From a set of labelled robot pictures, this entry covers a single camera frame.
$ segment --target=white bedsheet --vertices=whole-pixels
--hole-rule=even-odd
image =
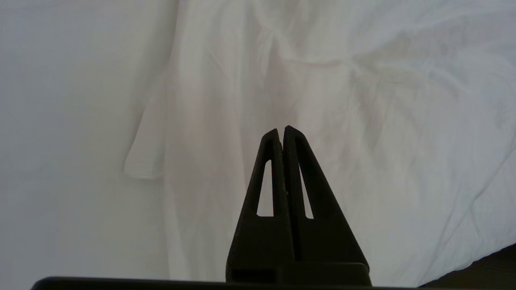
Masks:
[[[163,172],[171,278],[223,280],[259,140],[286,125],[374,285],[516,242],[515,25],[513,1],[181,2],[125,167]]]

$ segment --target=wrinkled fabric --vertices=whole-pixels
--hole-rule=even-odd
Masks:
[[[155,96],[171,277],[224,279],[260,138],[286,125],[374,285],[417,286],[514,243],[514,191],[486,189],[516,146],[515,25],[512,1],[181,2]],[[506,231],[482,247],[487,192]]]

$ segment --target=white cloth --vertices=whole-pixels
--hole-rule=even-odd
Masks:
[[[286,125],[310,142],[374,285],[417,286],[515,242],[514,204],[492,219],[498,243],[470,234],[516,145],[515,4],[181,2],[160,129],[171,277],[223,280],[260,138]],[[140,168],[163,154],[138,148]]]

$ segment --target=white backdrop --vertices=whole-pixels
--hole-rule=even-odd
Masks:
[[[0,288],[167,278],[158,184],[123,174],[176,2],[0,1]]]

